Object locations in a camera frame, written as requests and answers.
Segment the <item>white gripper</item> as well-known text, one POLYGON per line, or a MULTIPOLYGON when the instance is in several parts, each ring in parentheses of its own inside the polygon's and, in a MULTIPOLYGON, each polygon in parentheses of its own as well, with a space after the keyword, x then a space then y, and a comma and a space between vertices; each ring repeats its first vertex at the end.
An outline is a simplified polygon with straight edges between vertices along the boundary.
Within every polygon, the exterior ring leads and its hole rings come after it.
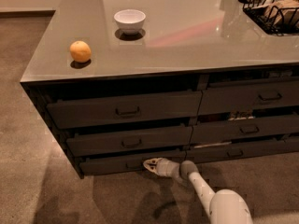
POLYGON ((178 162, 170 161, 165 158, 152 158, 143 162, 144 167, 159 176, 180 178, 178 162))

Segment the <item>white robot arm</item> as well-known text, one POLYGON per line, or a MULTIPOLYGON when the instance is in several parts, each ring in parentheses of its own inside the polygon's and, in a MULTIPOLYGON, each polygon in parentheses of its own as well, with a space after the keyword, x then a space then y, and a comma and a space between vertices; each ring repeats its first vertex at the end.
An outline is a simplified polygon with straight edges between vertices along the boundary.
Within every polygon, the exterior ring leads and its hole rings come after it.
POLYGON ((167 158, 152 158, 145 160, 143 166, 158 176, 171 177, 180 184, 190 182, 210 224, 253 224, 245 200, 230 189, 215 192, 192 161, 178 163, 167 158))

